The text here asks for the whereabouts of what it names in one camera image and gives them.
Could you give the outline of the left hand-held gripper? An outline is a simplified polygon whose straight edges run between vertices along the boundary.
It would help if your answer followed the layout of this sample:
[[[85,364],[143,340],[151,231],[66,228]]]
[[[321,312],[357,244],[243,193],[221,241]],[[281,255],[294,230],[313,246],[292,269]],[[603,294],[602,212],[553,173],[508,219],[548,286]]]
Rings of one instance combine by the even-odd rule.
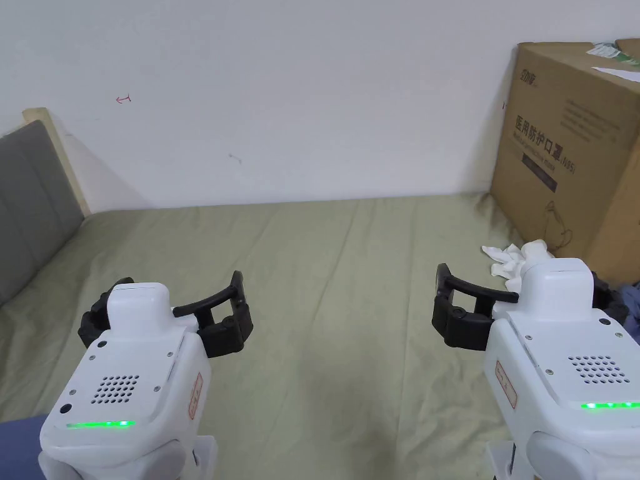
[[[198,435],[208,358],[238,353],[253,330],[241,271],[174,309],[165,285],[118,279],[82,315],[87,351],[39,433],[45,478],[212,479],[216,442]]]

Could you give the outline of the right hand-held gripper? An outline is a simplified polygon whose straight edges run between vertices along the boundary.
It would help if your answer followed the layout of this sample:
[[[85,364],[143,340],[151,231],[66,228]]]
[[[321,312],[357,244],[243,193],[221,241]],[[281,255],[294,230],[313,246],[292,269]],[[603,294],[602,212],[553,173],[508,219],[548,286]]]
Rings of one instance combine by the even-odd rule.
[[[475,299],[472,312],[453,304],[455,292]],[[580,259],[526,267],[519,294],[437,266],[432,326],[451,348],[486,349],[511,435],[487,446],[495,479],[639,478],[639,345],[622,327],[628,317],[622,294]]]

